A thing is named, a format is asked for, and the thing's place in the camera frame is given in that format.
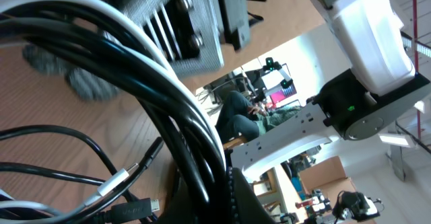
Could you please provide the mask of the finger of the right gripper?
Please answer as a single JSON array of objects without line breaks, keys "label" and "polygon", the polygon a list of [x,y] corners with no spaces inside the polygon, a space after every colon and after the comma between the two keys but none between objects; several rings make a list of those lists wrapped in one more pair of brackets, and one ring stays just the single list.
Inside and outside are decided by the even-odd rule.
[{"label": "finger of the right gripper", "polygon": [[216,0],[108,0],[162,51],[180,78],[224,65],[223,30]]}]

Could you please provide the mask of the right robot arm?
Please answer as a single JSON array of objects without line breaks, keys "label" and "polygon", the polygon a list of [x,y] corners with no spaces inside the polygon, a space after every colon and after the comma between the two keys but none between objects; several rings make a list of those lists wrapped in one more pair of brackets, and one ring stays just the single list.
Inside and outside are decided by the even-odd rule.
[{"label": "right robot arm", "polygon": [[[247,177],[281,163],[283,157],[295,156],[311,147],[329,143],[331,137],[348,141],[367,139],[413,106],[428,91],[430,81],[420,75],[403,50],[401,34],[394,22],[390,0],[314,0],[327,15],[333,34],[344,49],[352,66],[327,82],[314,101],[307,103],[296,115],[275,130],[250,140],[233,150],[233,166]],[[138,28],[131,15],[108,3],[100,2],[99,10],[124,27],[154,60],[131,50],[142,63],[170,81],[169,89],[191,93],[180,83],[162,51],[151,38]],[[249,27],[246,20],[246,0],[191,0],[190,8],[203,5],[209,9],[213,27],[223,22],[227,43],[241,46],[241,26],[245,26],[246,41]],[[226,170],[226,159],[215,128],[208,126],[211,140],[203,145],[204,167],[213,177]]]}]

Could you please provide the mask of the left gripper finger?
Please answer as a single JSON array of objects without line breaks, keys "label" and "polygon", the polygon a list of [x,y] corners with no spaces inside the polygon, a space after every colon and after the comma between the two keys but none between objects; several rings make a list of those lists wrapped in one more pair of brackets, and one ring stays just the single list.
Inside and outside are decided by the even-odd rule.
[{"label": "left gripper finger", "polygon": [[238,168],[229,167],[227,177],[225,187],[227,193],[223,202],[208,211],[200,211],[197,205],[192,203],[187,185],[182,182],[168,207],[168,222],[171,224],[274,222]]}]

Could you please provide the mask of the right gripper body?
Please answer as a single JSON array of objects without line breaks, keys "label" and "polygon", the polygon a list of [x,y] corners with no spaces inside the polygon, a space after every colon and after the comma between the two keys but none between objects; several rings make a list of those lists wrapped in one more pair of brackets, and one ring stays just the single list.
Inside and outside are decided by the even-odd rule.
[{"label": "right gripper body", "polygon": [[251,27],[264,21],[264,17],[248,10],[248,1],[266,0],[218,0],[224,27],[224,43],[235,51],[244,48],[251,40]]}]

